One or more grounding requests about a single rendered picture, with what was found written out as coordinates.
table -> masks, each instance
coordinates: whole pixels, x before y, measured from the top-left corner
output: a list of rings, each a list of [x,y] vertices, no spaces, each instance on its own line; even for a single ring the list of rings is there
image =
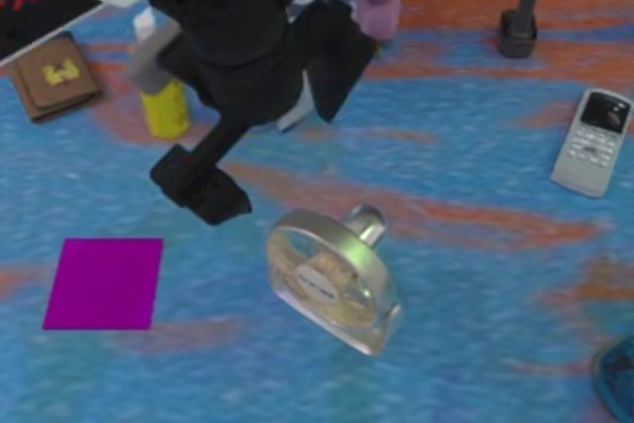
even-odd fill
[[[123,78],[138,9],[74,33],[104,103],[33,126],[0,79],[0,421],[600,423],[588,362],[631,331],[634,145],[604,199],[548,180],[590,85],[632,93],[634,0],[543,0],[527,60],[500,57],[515,0],[404,0],[402,33],[336,124],[256,132],[224,166],[253,215],[209,228],[148,178]],[[190,140],[211,118],[199,109]],[[267,227],[294,207],[384,210],[405,321],[378,359],[285,307]],[[61,242],[165,239],[155,327],[45,333]]]

brown leather wallet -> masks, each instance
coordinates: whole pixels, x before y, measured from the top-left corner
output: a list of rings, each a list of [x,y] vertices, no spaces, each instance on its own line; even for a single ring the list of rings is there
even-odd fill
[[[25,53],[8,70],[34,123],[91,104],[103,95],[70,33]]]

purple square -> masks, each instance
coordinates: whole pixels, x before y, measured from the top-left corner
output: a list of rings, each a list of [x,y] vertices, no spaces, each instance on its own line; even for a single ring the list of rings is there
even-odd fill
[[[67,239],[45,330],[147,330],[152,326],[162,239]]]

blue object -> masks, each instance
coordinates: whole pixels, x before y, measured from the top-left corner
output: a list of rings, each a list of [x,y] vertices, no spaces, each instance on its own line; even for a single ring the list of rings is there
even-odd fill
[[[600,352],[593,370],[605,406],[620,423],[634,423],[634,336]]]

glue bottle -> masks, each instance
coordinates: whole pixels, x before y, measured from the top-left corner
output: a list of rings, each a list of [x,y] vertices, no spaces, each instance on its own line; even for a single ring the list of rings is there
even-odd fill
[[[172,20],[166,20],[157,28],[151,8],[135,18],[134,27],[137,43],[128,64],[130,82],[141,93],[152,136],[177,139],[191,126],[186,90],[182,82],[159,68],[157,56],[180,30]]]

